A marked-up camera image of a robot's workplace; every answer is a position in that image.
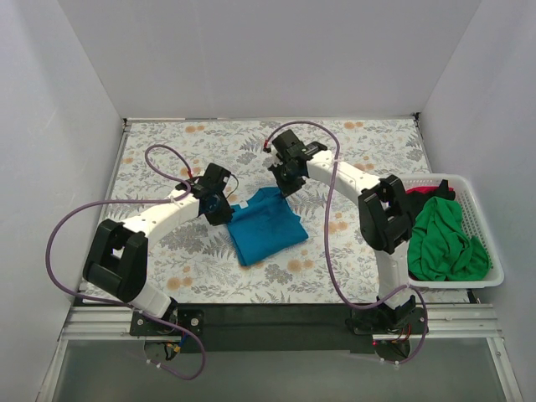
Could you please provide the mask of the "blue t shirt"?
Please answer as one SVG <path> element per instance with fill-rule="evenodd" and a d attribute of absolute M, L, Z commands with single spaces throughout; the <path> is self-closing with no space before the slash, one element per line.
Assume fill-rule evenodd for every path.
<path fill-rule="evenodd" d="M 246 204 L 236 204 L 226 225 L 238 261 L 254 265 L 309 238 L 278 187 L 260 188 Z"/>

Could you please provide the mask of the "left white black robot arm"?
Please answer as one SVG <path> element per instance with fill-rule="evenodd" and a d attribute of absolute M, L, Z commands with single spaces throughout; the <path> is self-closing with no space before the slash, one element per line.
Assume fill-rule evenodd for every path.
<path fill-rule="evenodd" d="M 178 184 L 167 199 L 122 221 L 106 219 L 95 232 L 83 270 L 90 284 L 149 314 L 149 324 L 162 335 L 178 325 L 177 303 L 147 279 L 150 249 L 179 225 L 204 216 L 227 224 L 233 208 L 224 195 L 232 173 L 210 163 L 204 175 Z"/>

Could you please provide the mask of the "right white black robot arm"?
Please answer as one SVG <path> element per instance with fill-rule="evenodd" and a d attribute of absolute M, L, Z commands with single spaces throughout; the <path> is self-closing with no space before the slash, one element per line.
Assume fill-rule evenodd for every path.
<path fill-rule="evenodd" d="M 296 193 L 311 179 L 357 206 L 361 235 L 374 250 L 379 292 L 377 300 L 368 305 L 347 298 L 343 302 L 362 313 L 358 319 L 365 329 L 401 331 L 415 310 L 407 262 L 415 213 L 402 181 L 395 175 L 379 178 L 366 173 L 320 142 L 305 144 L 291 130 L 272 133 L 263 150 L 274 158 L 269 169 L 283 196 Z"/>

